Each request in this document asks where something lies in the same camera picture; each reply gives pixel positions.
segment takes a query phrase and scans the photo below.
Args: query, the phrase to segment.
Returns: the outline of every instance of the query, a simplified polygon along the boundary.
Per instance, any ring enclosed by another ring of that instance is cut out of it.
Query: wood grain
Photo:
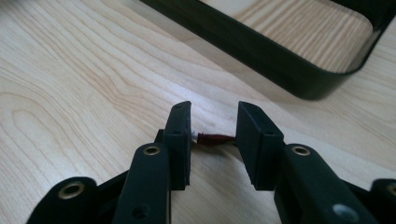
[[[260,106],[287,143],[315,148],[368,189],[396,176],[396,23],[329,98],[299,100],[137,0],[0,1],[0,223],[24,223],[59,181],[98,184],[129,168],[172,105],[192,128],[234,134],[238,101]],[[193,146],[173,223],[280,223],[235,147]]]
[[[361,14],[328,0],[201,0],[312,64],[345,73],[373,32]]]

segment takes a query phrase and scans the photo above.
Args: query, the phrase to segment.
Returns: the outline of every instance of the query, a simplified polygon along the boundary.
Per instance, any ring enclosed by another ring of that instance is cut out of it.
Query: wooden table
[[[182,101],[197,132],[234,135],[246,101],[349,182],[396,176],[396,21],[363,69],[316,102],[137,0],[1,1],[0,36],[0,223],[24,223],[68,177],[101,184],[127,170]],[[191,185],[172,196],[173,223],[280,223],[236,147],[194,145]]]

